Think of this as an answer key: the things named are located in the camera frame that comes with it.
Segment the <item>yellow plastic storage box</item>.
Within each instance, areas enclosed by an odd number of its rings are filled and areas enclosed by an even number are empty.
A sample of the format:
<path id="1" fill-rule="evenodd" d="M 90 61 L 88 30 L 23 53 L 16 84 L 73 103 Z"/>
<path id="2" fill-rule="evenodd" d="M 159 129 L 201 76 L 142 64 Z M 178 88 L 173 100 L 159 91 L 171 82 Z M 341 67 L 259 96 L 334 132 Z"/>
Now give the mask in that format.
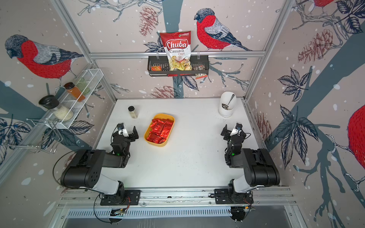
<path id="1" fill-rule="evenodd" d="M 144 139 L 151 145 L 163 147 L 167 144 L 175 124 L 175 118 L 167 114 L 157 114 L 149 124 Z"/>

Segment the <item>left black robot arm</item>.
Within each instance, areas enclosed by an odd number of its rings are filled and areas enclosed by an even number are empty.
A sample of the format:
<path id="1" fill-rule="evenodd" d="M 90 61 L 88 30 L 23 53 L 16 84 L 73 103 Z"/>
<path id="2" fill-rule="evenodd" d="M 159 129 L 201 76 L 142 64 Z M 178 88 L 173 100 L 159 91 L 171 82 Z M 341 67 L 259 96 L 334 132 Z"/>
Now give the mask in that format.
<path id="1" fill-rule="evenodd" d="M 129 133 L 123 123 L 117 124 L 111 136 L 112 152 L 78 150 L 63 171 L 60 184 L 72 189 L 89 189 L 106 196 L 126 197 L 124 184 L 102 174 L 103 168 L 125 168 L 130 158 L 130 145 L 139 138 L 134 127 Z"/>

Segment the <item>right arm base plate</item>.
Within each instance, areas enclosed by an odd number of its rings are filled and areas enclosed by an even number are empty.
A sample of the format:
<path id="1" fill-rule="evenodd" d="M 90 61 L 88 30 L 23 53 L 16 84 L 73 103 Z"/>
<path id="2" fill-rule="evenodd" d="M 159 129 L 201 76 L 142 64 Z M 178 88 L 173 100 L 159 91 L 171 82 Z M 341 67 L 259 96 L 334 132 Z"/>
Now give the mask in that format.
<path id="1" fill-rule="evenodd" d="M 215 189 L 209 197 L 214 199 L 216 204 L 253 204 L 251 193 L 236 193 L 222 188 Z"/>

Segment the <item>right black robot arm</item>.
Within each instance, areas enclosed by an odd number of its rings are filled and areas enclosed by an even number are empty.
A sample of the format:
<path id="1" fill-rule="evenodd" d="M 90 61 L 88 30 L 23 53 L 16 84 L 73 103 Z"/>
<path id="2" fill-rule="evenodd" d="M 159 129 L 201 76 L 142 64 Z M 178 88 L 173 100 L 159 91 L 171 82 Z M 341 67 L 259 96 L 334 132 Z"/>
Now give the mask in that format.
<path id="1" fill-rule="evenodd" d="M 242 169 L 243 175 L 228 184 L 230 194 L 244 194 L 260 187 L 278 186 L 279 171 L 267 149 L 243 148 L 243 142 L 250 134 L 243 131 L 241 123 L 232 130 L 225 126 L 221 136 L 227 141 L 225 162 L 229 168 Z"/>

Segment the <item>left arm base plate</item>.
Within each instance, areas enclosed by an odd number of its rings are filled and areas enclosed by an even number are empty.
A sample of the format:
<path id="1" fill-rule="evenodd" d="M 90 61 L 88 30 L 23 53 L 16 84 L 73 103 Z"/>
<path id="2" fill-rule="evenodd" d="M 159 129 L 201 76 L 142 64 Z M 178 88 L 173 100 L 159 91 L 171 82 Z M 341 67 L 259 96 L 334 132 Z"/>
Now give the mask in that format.
<path id="1" fill-rule="evenodd" d="M 124 190 L 122 194 L 102 195 L 101 206 L 136 206 L 139 204 L 141 190 Z"/>

